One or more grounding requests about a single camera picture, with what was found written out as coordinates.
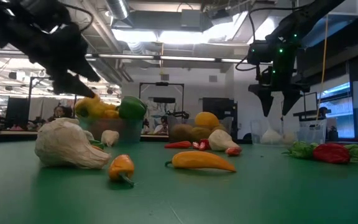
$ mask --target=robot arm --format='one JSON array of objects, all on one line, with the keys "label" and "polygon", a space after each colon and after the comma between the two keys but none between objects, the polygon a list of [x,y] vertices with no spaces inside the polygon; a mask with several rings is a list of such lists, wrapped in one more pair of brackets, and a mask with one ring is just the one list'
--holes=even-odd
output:
[{"label": "robot arm", "polygon": [[0,0],[0,48],[7,44],[46,69],[56,94],[94,97],[78,77],[68,73],[71,70],[91,82],[100,81],[85,59],[88,44],[64,4],[57,0]]},{"label": "robot arm", "polygon": [[[299,7],[284,18],[278,27],[266,36],[266,40],[256,40],[250,44],[247,61],[257,66],[256,80],[259,81],[259,84],[250,85],[249,91],[259,97],[264,116],[269,115],[272,107],[272,91],[283,92],[282,115],[286,115],[299,100],[300,91],[310,91],[310,87],[307,85],[291,83],[296,50],[301,47],[302,38],[312,30],[314,25],[344,1],[315,0],[308,5]],[[260,73],[259,64],[262,62],[273,62],[273,66],[269,66],[268,69]]]}]

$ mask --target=red chili pepper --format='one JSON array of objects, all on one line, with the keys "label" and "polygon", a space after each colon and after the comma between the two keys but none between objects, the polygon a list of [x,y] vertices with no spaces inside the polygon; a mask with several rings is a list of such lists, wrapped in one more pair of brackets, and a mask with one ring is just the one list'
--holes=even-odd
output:
[{"label": "red chili pepper", "polygon": [[200,143],[204,143],[205,144],[205,150],[210,150],[211,146],[209,146],[209,141],[208,139],[201,139]]},{"label": "red chili pepper", "polygon": [[202,142],[202,143],[200,144],[200,148],[199,148],[198,150],[200,150],[200,151],[205,151],[205,150],[206,150],[205,142]]},{"label": "red chili pepper", "polygon": [[239,147],[230,147],[229,149],[226,149],[225,153],[229,156],[239,156],[242,149]]},{"label": "red chili pepper", "polygon": [[313,150],[313,157],[319,161],[333,164],[346,164],[350,162],[349,150],[338,144],[321,144]]},{"label": "red chili pepper", "polygon": [[191,142],[189,141],[175,142],[165,145],[166,149],[188,149],[189,147],[191,147]]},{"label": "red chili pepper", "polygon": [[199,149],[200,145],[197,142],[193,142],[193,149]]}]

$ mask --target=window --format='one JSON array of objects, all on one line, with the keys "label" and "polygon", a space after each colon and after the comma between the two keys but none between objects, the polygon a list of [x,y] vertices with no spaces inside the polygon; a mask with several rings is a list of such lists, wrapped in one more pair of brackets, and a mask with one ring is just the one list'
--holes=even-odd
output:
[{"label": "window", "polygon": [[321,107],[331,110],[327,118],[336,118],[336,128],[340,138],[354,138],[353,103],[350,96],[350,83],[326,90],[321,94]]}]

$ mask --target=green table surface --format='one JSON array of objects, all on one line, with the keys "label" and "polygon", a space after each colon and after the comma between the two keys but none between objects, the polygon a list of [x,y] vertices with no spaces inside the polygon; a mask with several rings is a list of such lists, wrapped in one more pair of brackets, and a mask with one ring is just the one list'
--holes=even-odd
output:
[{"label": "green table surface", "polygon": [[227,158],[237,173],[175,170],[180,152],[144,142],[106,151],[129,154],[136,185],[103,170],[41,168],[35,142],[0,143],[0,223],[358,223],[358,164],[283,156],[282,148],[242,146]]}]

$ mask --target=laboratory room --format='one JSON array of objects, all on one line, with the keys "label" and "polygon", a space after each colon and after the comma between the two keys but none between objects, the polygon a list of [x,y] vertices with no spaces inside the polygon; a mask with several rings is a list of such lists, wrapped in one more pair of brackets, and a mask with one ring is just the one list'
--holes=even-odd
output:
[{"label": "laboratory room", "polygon": [[0,1],[7,223],[358,223],[358,0]]}]

